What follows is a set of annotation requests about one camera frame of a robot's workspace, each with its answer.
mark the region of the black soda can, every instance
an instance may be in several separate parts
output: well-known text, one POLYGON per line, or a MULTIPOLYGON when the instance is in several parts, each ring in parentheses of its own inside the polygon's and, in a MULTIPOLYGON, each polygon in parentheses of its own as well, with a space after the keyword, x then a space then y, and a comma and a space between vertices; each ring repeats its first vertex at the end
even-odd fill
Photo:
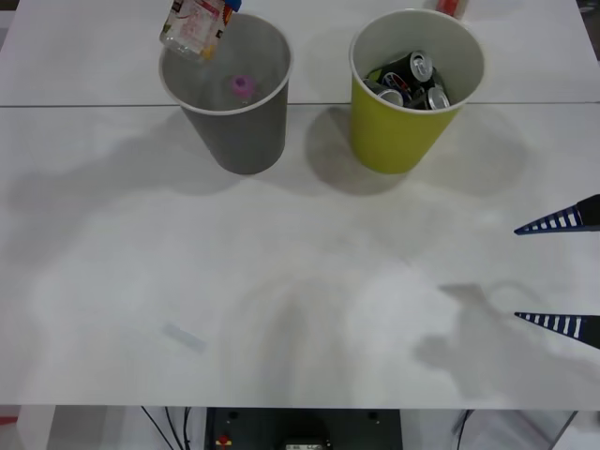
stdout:
POLYGON ((435 87, 435 86, 440 86, 441 89, 443 89, 443 91, 446 92, 446 86, 443 83, 442 75, 440 75, 440 72, 438 72, 438 69, 436 69, 434 67, 433 73, 431 73, 431 78, 429 79, 428 82, 423 83, 423 87, 427 90, 427 89, 431 89, 432 87, 435 87))
POLYGON ((431 58, 425 52, 411 52, 397 61, 373 70, 367 78, 413 96, 423 83, 431 80, 432 75, 431 58))
POLYGON ((440 86, 435 86, 416 97, 406 107, 414 110, 437 111, 450 108, 450 100, 440 86))

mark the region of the pink bottle cap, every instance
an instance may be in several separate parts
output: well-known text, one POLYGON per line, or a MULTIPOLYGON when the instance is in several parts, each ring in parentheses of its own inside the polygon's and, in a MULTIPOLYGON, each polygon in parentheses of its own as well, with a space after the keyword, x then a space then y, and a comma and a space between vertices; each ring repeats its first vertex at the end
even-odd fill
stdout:
POLYGON ((232 79, 232 91, 240 98, 250 98, 254 94, 256 83, 248 75, 238 75, 232 79))

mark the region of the red object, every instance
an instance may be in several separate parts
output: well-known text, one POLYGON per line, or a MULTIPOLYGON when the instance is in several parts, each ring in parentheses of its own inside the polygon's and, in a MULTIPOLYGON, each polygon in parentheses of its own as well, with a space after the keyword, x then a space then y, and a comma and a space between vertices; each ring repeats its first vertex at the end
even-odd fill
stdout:
POLYGON ((0 427, 3 425, 16 424, 19 417, 0 417, 0 427))
POLYGON ((436 9, 444 14, 454 17, 457 13, 458 2, 460 0, 440 0, 436 9))

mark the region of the paper cup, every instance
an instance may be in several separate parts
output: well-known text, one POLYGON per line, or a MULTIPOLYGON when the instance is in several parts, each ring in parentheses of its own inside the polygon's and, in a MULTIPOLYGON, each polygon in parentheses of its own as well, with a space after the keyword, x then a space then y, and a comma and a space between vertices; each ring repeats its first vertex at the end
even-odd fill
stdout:
POLYGON ((469 101, 485 73, 484 53, 471 32, 456 19, 425 9, 392 12, 367 24, 352 41, 350 64, 352 150, 365 166, 381 173, 412 169, 469 101), (414 51, 433 59, 450 108, 399 107, 362 83, 371 70, 414 51))
POLYGON ((273 24, 236 13, 213 60, 198 64, 165 49, 160 79, 217 163, 254 174, 275 164, 285 146, 292 59, 288 39, 273 24), (236 80, 260 91, 259 101, 230 109, 232 96, 233 105, 245 97, 232 84, 236 80))

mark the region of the bottle label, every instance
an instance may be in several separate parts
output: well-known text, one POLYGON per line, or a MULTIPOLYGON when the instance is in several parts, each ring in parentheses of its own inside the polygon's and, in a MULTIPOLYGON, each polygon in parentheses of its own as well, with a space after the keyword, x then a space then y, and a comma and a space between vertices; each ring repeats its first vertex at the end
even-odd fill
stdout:
POLYGON ((162 40, 210 59, 232 13, 223 0, 174 0, 162 40))

